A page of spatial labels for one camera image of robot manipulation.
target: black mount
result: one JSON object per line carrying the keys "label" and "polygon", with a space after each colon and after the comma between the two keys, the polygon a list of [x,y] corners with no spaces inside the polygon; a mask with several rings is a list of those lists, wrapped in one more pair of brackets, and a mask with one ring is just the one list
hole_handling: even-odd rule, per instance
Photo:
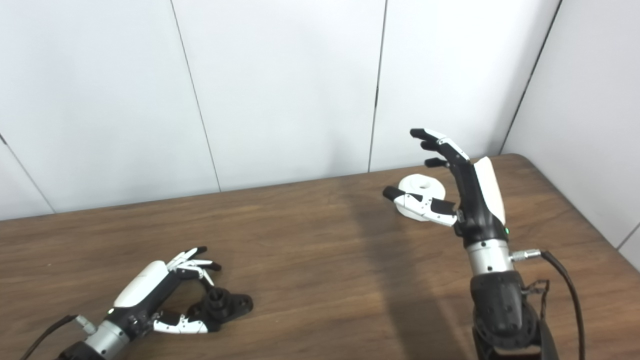
{"label": "black mount", "polygon": [[[508,288],[511,288],[511,286],[503,287],[503,290]],[[544,317],[548,281],[547,288],[543,291],[533,291],[539,289],[531,288],[532,286],[522,289],[522,295],[517,306],[505,305],[509,302],[505,301],[504,294],[502,294],[503,296],[494,297],[491,304],[498,304],[501,309],[496,309],[495,306],[483,301],[477,301],[478,299],[474,298],[476,307],[474,308],[474,327],[472,331],[478,359],[558,360],[556,344]],[[528,303],[526,299],[528,293],[543,294],[540,317]],[[473,281],[472,294],[475,295]],[[498,348],[521,350],[531,346],[539,347],[540,351],[535,354],[500,354],[497,350]]]}
{"label": "black mount", "polygon": [[202,301],[193,304],[187,311],[191,321],[201,321],[209,332],[221,329],[222,324],[235,320],[253,310],[251,296],[231,294],[227,289],[213,287],[207,292]]}

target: silver metal cylinder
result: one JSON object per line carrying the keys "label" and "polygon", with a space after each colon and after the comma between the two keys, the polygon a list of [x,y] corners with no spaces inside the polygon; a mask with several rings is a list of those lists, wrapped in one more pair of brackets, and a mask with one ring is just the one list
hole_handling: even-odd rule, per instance
{"label": "silver metal cylinder", "polygon": [[76,322],[79,323],[82,327],[82,330],[84,330],[89,335],[93,335],[96,331],[98,331],[98,328],[82,315],[76,316]]}
{"label": "silver metal cylinder", "polygon": [[105,360],[111,360],[129,343],[129,337],[117,325],[104,320],[98,326],[98,331],[89,336],[84,343],[92,347]]}
{"label": "silver metal cylinder", "polygon": [[476,275],[513,270],[509,247],[504,240],[486,240],[467,247],[471,270]]}
{"label": "silver metal cylinder", "polygon": [[539,258],[540,256],[542,256],[542,251],[540,251],[540,249],[514,251],[511,253],[511,261],[516,263],[518,261]]}

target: wall seam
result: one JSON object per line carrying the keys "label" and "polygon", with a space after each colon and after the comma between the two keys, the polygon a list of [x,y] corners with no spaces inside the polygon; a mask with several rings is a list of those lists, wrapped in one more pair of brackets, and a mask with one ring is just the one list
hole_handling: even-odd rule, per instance
{"label": "wall seam", "polygon": [[15,159],[15,161],[18,163],[18,165],[20,165],[20,168],[22,169],[22,171],[24,171],[24,174],[27,175],[27,177],[29,178],[29,181],[31,181],[31,184],[33,184],[33,187],[36,188],[36,190],[38,190],[38,193],[40,194],[40,196],[42,196],[42,199],[44,200],[44,202],[47,203],[49,209],[51,209],[51,211],[55,214],[57,213],[57,211],[53,208],[53,206],[51,205],[51,203],[49,202],[49,199],[47,199],[47,197],[44,195],[44,193],[42,192],[42,190],[40,189],[40,187],[38,186],[38,184],[36,184],[35,180],[33,180],[33,178],[31,177],[31,174],[29,174],[29,172],[27,171],[27,169],[24,167],[24,165],[22,164],[22,162],[20,161],[20,159],[18,159],[18,156],[16,156],[15,152],[13,151],[13,149],[11,148],[11,146],[9,146],[9,144],[6,142],[6,139],[3,138],[3,142],[6,145],[6,148],[9,149],[9,152],[11,153],[11,156],[13,156],[13,158]]}
{"label": "wall seam", "polygon": [[373,101],[373,120],[371,122],[371,141],[369,142],[369,163],[367,165],[367,172],[371,172],[371,158],[373,155],[373,136],[376,131],[376,114],[378,113],[378,94],[380,93],[380,72],[382,69],[382,51],[385,47],[385,29],[387,27],[387,5],[388,0],[385,0],[385,12],[382,16],[382,34],[380,36],[380,56],[378,57],[378,77],[376,78],[376,98]]}
{"label": "wall seam", "polygon": [[178,23],[178,15],[175,13],[175,7],[173,6],[173,0],[169,0],[171,3],[171,10],[173,11],[173,18],[175,19],[175,27],[178,30],[178,36],[180,37],[180,45],[182,46],[182,53],[184,54],[184,61],[187,64],[187,70],[189,72],[189,80],[191,82],[191,88],[193,89],[193,97],[196,99],[196,105],[198,106],[198,114],[200,116],[200,123],[202,124],[202,131],[204,131],[204,137],[207,141],[207,148],[209,149],[209,156],[211,157],[211,165],[213,166],[213,173],[216,176],[216,182],[218,184],[218,190],[222,192],[222,186],[220,186],[220,179],[218,178],[218,170],[216,169],[216,162],[213,160],[213,152],[211,151],[211,143],[209,142],[209,134],[207,134],[207,127],[204,124],[204,118],[202,117],[202,109],[200,108],[200,100],[198,99],[198,93],[196,92],[196,86],[193,82],[193,75],[191,73],[191,65],[189,64],[189,58],[187,57],[187,50],[184,47],[184,41],[182,40],[182,32],[180,31],[180,24]]}
{"label": "wall seam", "polygon": [[637,223],[637,225],[633,228],[633,230],[631,230],[631,232],[629,233],[629,235],[627,235],[626,238],[624,238],[624,240],[622,240],[622,242],[620,243],[620,245],[618,245],[616,247],[616,250],[620,251],[620,249],[622,249],[622,246],[624,244],[627,243],[627,241],[629,241],[629,239],[631,239],[631,236],[633,236],[634,233],[636,233],[636,231],[638,230],[638,228],[640,227],[640,222]]}
{"label": "wall seam", "polygon": [[549,34],[551,33],[551,28],[553,28],[554,23],[556,22],[556,17],[558,15],[558,11],[560,10],[560,6],[562,5],[562,1],[563,0],[558,1],[556,12],[554,13],[554,16],[551,18],[551,23],[549,24],[549,28],[547,29],[547,34],[545,35],[545,39],[542,41],[542,46],[540,47],[540,51],[538,52],[538,57],[536,58],[536,62],[533,63],[533,68],[531,69],[531,73],[529,74],[529,79],[527,80],[527,84],[524,86],[524,90],[522,91],[522,96],[520,96],[520,101],[518,101],[518,106],[516,107],[516,111],[514,112],[513,118],[511,119],[511,123],[509,124],[509,129],[507,130],[507,133],[504,135],[504,141],[502,142],[502,146],[500,146],[500,151],[498,152],[498,154],[502,154],[504,150],[504,145],[507,143],[507,139],[509,138],[511,128],[513,128],[513,123],[515,122],[516,117],[518,116],[518,112],[520,111],[520,106],[522,105],[524,96],[526,95],[527,90],[529,89],[529,84],[531,83],[531,78],[533,77],[533,73],[536,71],[536,67],[538,66],[538,61],[540,61],[540,56],[542,55],[542,51],[544,50],[545,45],[547,44],[547,39],[549,38]]}

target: black object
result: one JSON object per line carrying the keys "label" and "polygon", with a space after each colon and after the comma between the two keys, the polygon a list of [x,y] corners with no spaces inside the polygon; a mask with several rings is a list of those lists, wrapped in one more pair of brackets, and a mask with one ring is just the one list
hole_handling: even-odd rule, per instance
{"label": "black object", "polygon": [[235,320],[253,310],[249,295],[231,294],[217,286],[204,295],[202,301],[187,311],[190,321],[202,321],[209,332],[219,331],[222,324]]}
{"label": "black object", "polygon": [[403,196],[403,195],[411,195],[412,197],[415,197],[416,200],[418,201],[422,201],[423,196],[416,194],[416,193],[408,193],[408,192],[404,192],[396,187],[393,186],[387,186],[383,191],[382,191],[382,196],[386,197],[387,199],[393,201],[395,200],[397,197]]}
{"label": "black object", "polygon": [[[447,166],[455,178],[460,206],[453,210],[454,204],[434,199],[431,210],[435,213],[457,215],[453,225],[457,236],[463,238],[463,245],[468,248],[484,241],[502,240],[508,242],[508,233],[504,224],[488,209],[483,197],[475,167],[465,154],[453,145],[450,140],[436,138],[424,129],[412,129],[414,138],[422,141],[420,146],[429,151],[436,151],[444,158],[431,158],[425,166]],[[384,196],[394,200],[399,190],[387,187]],[[542,252],[546,259],[563,276],[572,295],[575,308],[579,336],[579,359],[585,358],[584,324],[578,295],[571,279],[562,264],[549,252]],[[532,286],[524,287],[520,274],[516,271],[480,273],[471,279],[471,295],[474,300],[474,326],[472,329],[477,356],[480,360],[558,360],[556,346],[547,326],[545,318],[546,299],[549,289],[548,281],[542,290]],[[540,317],[528,303],[530,293],[542,293]],[[540,347],[538,354],[503,355],[497,348],[519,350],[531,345]]]}
{"label": "black object", "polygon": [[104,360],[92,347],[83,341],[66,348],[57,360]]}
{"label": "black object", "polygon": [[543,251],[541,254],[544,260],[547,260],[563,277],[569,292],[571,293],[571,299],[573,300],[573,310],[575,311],[575,322],[578,325],[578,358],[584,360],[586,357],[585,339],[584,339],[584,320],[582,319],[582,308],[580,307],[580,299],[578,299],[578,292],[571,281],[569,273],[566,271],[562,263],[556,259],[549,251]]}
{"label": "black object", "polygon": [[436,214],[455,215],[456,210],[453,209],[455,205],[455,202],[440,200],[436,198],[431,199],[431,210]]}
{"label": "black object", "polygon": [[180,323],[181,316],[180,313],[174,313],[173,311],[163,311],[157,320],[167,325],[176,326]]}
{"label": "black object", "polygon": [[129,341],[144,336],[153,329],[151,317],[160,305],[178,288],[182,279],[174,272],[167,276],[141,302],[131,307],[114,307],[104,319],[121,328]]}
{"label": "black object", "polygon": [[426,167],[445,167],[448,165],[449,163],[447,162],[447,160],[443,160],[440,158],[431,158],[424,160],[424,166]]}
{"label": "black object", "polygon": [[[438,152],[449,164],[449,170],[456,180],[460,194],[458,210],[463,215],[454,224],[454,230],[463,238],[464,247],[491,239],[509,241],[504,225],[489,211],[484,202],[473,164],[461,156],[451,144],[438,143],[439,139],[427,134],[424,129],[411,129],[410,134],[423,140],[420,143],[423,149]],[[429,166],[432,161],[433,159],[425,161],[425,165]]]}

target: white round object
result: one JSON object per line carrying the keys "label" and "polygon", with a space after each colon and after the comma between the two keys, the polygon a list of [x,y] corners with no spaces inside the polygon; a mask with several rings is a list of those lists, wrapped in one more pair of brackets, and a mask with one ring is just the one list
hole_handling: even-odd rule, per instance
{"label": "white round object", "polygon": [[[444,190],[444,185],[438,179],[433,177],[424,176],[422,174],[412,174],[404,177],[400,180],[400,184],[398,184],[398,188],[404,192],[408,193],[416,193],[418,195],[424,196],[427,205],[431,205],[431,199],[444,199],[444,195],[446,191]],[[412,218],[418,221],[429,221],[423,217],[412,213],[411,211],[401,208],[396,205],[400,214]]]}

